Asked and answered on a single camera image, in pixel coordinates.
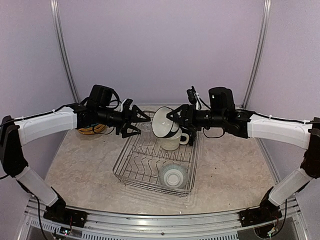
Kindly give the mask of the clear glass tumbler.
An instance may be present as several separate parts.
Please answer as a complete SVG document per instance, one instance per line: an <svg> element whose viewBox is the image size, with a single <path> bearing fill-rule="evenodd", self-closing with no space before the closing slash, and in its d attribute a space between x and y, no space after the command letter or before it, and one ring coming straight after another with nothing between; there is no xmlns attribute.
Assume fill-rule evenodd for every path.
<svg viewBox="0 0 320 240"><path fill-rule="evenodd" d="M153 130L151 122L144 122L140 125L141 139L143 141L150 141L153 138Z"/></svg>
<svg viewBox="0 0 320 240"><path fill-rule="evenodd" d="M156 115L162 115L162 114L164 114L164 112L165 112L165 110L166 110L167 108L166 107L160 107L157 111L156 111Z"/></svg>

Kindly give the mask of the teal and white bowl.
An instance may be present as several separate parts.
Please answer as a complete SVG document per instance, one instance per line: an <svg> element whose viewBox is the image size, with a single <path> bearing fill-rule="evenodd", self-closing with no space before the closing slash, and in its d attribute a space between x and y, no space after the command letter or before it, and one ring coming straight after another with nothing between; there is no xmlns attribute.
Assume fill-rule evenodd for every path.
<svg viewBox="0 0 320 240"><path fill-rule="evenodd" d="M166 117L172 109L167 106L162 107L166 107L164 114L155 113L152 117L152 131L157 138L170 138L177 133L179 125Z"/></svg>

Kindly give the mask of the pale striped bowl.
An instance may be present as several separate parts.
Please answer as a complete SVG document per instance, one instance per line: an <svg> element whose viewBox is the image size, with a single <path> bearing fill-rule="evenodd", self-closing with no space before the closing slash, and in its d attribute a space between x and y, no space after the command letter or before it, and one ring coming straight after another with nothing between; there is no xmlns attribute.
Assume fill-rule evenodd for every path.
<svg viewBox="0 0 320 240"><path fill-rule="evenodd" d="M182 189L188 180L187 168L178 164L167 164L159 172L160 184L166 187Z"/></svg>

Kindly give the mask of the blue polka dot plate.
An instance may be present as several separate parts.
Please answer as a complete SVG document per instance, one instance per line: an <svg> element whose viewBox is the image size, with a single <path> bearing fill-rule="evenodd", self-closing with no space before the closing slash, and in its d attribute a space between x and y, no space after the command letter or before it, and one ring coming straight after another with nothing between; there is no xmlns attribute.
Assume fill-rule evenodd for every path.
<svg viewBox="0 0 320 240"><path fill-rule="evenodd" d="M89 124L87 127L88 128L92 128L92 127L95 127L95 126L98 126L100 123L91 123Z"/></svg>

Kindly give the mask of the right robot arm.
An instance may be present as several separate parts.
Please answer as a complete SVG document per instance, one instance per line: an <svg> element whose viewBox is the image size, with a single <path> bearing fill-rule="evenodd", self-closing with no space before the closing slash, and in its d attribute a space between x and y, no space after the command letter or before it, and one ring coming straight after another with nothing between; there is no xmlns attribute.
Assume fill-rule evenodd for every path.
<svg viewBox="0 0 320 240"><path fill-rule="evenodd" d="M231 107L196 110L188 104L170 111L166 117L180 126L198 131L221 128L235 137L272 140L305 150L300 167L265 194L255 212L260 222L268 221L287 198L320 177L320 120L317 117L311 121L301 121Z"/></svg>

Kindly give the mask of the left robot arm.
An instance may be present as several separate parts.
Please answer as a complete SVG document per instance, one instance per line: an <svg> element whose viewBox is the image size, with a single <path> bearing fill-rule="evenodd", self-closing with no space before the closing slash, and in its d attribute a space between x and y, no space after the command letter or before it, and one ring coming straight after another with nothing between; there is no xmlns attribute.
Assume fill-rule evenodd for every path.
<svg viewBox="0 0 320 240"><path fill-rule="evenodd" d="M136 105L128 101L121 111L109 107L89 108L80 103L68 104L58 110L29 117L6 116L0 125L0 162L4 172L41 200L57 221L70 218L70 211L58 193L30 168L22 147L34 140L55 133L82 129L92 124L114 127L122 138L139 135L135 123L151 119Z"/></svg>

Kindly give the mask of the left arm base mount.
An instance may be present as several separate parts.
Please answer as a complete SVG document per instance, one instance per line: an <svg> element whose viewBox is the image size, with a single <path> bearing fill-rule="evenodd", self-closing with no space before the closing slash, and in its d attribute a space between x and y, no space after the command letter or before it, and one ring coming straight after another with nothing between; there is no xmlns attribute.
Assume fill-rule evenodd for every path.
<svg viewBox="0 0 320 240"><path fill-rule="evenodd" d="M55 214L53 211L45 210L43 217L56 223L70 227L84 228L88 213L81 210L65 208L62 214Z"/></svg>

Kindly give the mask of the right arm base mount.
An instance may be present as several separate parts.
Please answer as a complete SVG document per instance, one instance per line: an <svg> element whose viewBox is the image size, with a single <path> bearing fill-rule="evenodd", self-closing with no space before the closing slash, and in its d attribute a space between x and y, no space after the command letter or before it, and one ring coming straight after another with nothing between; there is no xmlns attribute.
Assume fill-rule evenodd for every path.
<svg viewBox="0 0 320 240"><path fill-rule="evenodd" d="M279 208L271 212L267 208L247 208L239 213L240 223L242 227L259 225L262 223L270 222L280 219L283 215Z"/></svg>

